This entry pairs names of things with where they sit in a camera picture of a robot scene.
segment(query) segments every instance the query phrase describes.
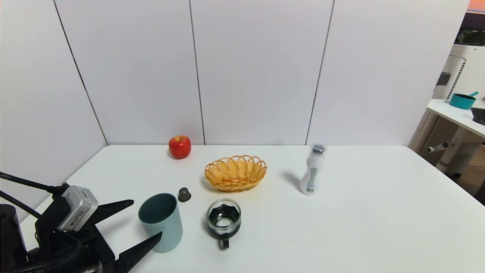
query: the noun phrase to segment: plastic bottle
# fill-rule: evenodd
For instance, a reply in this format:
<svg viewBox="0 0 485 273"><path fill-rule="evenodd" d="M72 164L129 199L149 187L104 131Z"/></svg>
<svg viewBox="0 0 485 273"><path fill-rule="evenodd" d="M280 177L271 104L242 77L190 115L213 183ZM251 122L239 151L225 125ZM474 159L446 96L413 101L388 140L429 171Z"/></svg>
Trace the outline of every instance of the plastic bottle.
<svg viewBox="0 0 485 273"><path fill-rule="evenodd" d="M307 172L300 182L300 189L306 195L314 195L318 189L319 182L317 175L322 169L323 158L327 148L320 144L314 144L310 148L310 154L307 159Z"/></svg>

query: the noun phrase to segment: mug handle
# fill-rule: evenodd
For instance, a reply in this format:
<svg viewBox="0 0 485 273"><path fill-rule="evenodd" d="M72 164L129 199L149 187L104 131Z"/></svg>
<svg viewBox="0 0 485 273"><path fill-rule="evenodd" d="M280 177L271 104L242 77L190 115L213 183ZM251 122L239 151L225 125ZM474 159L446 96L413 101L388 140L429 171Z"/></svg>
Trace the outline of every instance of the mug handle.
<svg viewBox="0 0 485 273"><path fill-rule="evenodd" d="M222 239L222 246L224 248L229 248L229 238Z"/></svg>

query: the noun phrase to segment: saucepan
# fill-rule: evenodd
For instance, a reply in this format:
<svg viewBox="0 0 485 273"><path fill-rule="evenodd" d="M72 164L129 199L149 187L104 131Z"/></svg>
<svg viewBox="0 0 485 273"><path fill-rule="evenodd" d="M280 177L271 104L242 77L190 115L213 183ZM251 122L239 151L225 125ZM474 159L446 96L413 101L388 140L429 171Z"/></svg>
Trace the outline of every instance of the saucepan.
<svg viewBox="0 0 485 273"><path fill-rule="evenodd" d="M478 92L473 92L469 95L453 94L452 99L450 100L450 105L461 109L470 109L473 106L473 103L477 100L473 97L476 95L478 95Z"/></svg>

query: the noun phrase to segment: apple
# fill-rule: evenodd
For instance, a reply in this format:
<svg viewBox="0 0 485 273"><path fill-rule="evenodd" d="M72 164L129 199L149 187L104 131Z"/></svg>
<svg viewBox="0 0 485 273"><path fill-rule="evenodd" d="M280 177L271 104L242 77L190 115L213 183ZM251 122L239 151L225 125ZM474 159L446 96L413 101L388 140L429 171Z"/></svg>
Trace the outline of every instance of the apple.
<svg viewBox="0 0 485 273"><path fill-rule="evenodd" d="M168 142L170 153L176 159L185 158L190 154L190 139L187 136L176 136Z"/></svg>

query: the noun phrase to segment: bottle label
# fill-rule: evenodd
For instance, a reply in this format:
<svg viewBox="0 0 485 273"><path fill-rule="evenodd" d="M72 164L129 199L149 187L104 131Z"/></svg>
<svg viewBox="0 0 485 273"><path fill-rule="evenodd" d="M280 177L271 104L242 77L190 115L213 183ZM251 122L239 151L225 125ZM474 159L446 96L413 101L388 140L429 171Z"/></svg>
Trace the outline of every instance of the bottle label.
<svg viewBox="0 0 485 273"><path fill-rule="evenodd" d="M310 180L307 184L307 192L314 192L315 191L315 177L317 176L318 169L317 168L310 168Z"/></svg>

